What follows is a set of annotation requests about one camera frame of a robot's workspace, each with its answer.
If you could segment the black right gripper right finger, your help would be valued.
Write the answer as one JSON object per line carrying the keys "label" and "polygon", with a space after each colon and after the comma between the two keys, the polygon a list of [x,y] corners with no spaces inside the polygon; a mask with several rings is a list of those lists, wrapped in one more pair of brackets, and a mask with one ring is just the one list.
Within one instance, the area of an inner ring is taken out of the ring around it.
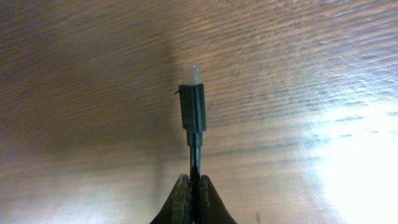
{"label": "black right gripper right finger", "polygon": [[237,224],[207,175],[201,176],[195,194],[195,222],[199,224]]}

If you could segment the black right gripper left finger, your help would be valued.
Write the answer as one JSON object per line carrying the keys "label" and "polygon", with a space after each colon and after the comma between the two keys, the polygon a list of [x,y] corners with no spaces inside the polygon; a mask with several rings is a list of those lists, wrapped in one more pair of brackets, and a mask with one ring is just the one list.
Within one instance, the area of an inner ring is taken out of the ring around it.
{"label": "black right gripper left finger", "polygon": [[150,224],[191,224],[192,190],[187,174],[179,175],[169,196]]}

